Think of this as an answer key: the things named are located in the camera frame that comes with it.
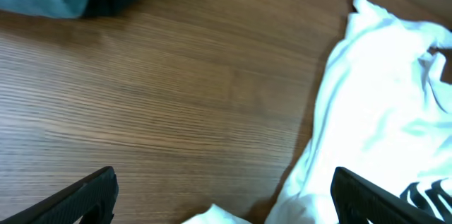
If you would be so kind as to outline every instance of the wood grain surface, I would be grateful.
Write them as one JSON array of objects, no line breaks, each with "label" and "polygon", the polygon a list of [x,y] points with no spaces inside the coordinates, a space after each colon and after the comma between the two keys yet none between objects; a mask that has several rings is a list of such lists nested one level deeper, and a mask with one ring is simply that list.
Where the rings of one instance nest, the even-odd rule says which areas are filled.
[{"label": "wood grain surface", "polygon": [[[406,0],[371,1],[447,24]],[[140,0],[118,18],[1,12],[0,219],[111,165],[113,223],[180,223],[211,203],[262,223],[311,136],[351,11],[351,0]]]}]

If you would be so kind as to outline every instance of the brown surface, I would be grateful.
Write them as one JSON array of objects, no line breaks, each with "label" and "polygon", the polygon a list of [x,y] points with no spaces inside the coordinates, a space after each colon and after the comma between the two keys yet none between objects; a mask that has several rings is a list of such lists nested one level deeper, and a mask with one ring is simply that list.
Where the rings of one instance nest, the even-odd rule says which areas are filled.
[{"label": "brown surface", "polygon": [[440,49],[438,50],[446,57],[446,65],[444,66],[443,74],[441,80],[446,83],[452,84],[452,50],[450,49]]},{"label": "brown surface", "polygon": [[[372,1],[441,22],[404,0]],[[211,203],[261,223],[310,137],[350,2],[141,0],[97,20],[0,13],[0,219],[112,165],[114,223],[178,223]]]}]

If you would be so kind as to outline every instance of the black and white striped fabric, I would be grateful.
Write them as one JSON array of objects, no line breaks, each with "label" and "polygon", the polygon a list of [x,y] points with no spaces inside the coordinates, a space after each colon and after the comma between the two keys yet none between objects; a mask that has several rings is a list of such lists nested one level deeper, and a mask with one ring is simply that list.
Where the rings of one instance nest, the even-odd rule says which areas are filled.
[{"label": "black and white striped fabric", "polygon": [[413,182],[400,195],[402,200],[446,223],[452,223],[452,179]]}]

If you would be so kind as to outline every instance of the white t-shirt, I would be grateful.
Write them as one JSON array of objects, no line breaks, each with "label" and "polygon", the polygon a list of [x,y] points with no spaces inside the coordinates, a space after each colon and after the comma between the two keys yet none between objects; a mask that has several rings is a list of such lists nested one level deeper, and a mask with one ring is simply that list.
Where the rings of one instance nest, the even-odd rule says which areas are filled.
[{"label": "white t-shirt", "polygon": [[[357,13],[326,64],[312,138],[266,224],[337,223],[330,195],[337,166],[396,196],[413,182],[452,177],[452,86],[440,80],[444,55],[427,51],[452,48],[452,33],[367,0],[353,5]],[[186,223],[248,222],[213,206]]]}]

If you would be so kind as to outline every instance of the crumpled white fabric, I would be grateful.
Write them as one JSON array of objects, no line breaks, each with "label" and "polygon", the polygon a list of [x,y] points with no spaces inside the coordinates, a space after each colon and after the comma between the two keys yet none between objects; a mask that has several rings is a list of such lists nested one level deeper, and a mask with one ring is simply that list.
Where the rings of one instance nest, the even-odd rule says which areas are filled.
[{"label": "crumpled white fabric", "polygon": [[[343,166],[396,196],[411,182],[452,177],[452,85],[441,82],[452,33],[354,0],[328,58],[312,139],[266,224],[337,223],[330,185]],[[212,206],[186,221],[248,223]]]}]

